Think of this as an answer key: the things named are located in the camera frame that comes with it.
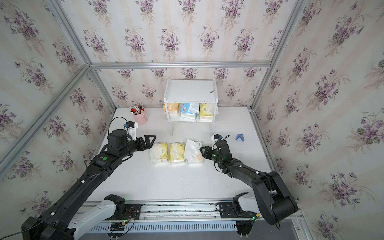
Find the orange tissue pack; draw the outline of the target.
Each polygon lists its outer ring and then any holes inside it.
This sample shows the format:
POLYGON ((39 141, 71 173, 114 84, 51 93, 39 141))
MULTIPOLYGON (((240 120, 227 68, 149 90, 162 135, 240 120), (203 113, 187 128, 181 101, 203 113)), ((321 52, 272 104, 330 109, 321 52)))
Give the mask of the orange tissue pack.
POLYGON ((167 103, 163 104, 163 112, 164 114, 168 113, 170 115, 178 115, 179 114, 179 106, 180 103, 167 103))

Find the white tissue box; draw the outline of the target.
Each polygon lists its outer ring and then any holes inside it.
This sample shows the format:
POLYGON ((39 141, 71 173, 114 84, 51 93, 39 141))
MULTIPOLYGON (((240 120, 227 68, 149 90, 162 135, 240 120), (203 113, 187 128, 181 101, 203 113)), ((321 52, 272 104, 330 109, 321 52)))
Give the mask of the white tissue box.
POLYGON ((203 155, 200 152, 202 147, 201 141, 187 140, 185 145, 185 160, 188 164, 202 164, 203 155))

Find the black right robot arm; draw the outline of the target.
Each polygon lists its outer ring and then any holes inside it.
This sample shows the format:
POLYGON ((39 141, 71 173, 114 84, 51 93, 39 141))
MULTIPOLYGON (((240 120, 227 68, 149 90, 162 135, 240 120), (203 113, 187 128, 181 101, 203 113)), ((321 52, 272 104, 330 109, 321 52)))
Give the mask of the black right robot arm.
POLYGON ((223 174, 253 189, 259 213, 268 224, 275 225, 298 211, 298 205, 280 174, 246 166, 232 156, 226 140, 216 141, 213 147, 204 146, 200 152, 205 159, 217 164, 223 174))

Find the blue tissue pack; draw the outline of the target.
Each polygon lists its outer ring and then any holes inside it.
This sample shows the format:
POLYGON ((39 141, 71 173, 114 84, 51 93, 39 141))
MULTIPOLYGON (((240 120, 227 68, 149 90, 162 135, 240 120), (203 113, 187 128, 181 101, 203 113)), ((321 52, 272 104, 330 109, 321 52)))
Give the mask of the blue tissue pack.
POLYGON ((199 103, 184 103, 181 109, 181 117, 185 119, 195 120, 199 112, 199 103))

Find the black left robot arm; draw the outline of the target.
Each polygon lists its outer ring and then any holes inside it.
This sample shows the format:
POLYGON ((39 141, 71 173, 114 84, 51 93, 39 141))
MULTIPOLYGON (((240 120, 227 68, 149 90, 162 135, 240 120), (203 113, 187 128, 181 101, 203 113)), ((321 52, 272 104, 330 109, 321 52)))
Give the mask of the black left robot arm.
POLYGON ((118 129, 108 134, 108 143, 96 155, 74 185, 38 218, 29 217, 22 224, 25 240, 77 240, 91 228, 112 216, 126 214, 125 199, 110 194, 85 214, 75 216, 94 190, 114 170, 136 151, 149 150, 154 135, 133 138, 128 131, 118 129))

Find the yellow green tissue pack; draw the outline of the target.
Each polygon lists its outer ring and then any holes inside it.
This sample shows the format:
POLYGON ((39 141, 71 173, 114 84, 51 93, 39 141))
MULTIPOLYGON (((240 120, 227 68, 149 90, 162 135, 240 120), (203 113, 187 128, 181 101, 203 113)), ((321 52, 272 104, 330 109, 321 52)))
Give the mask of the yellow green tissue pack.
POLYGON ((166 142, 154 143, 150 149, 150 157, 153 164, 168 162, 168 144, 166 142))

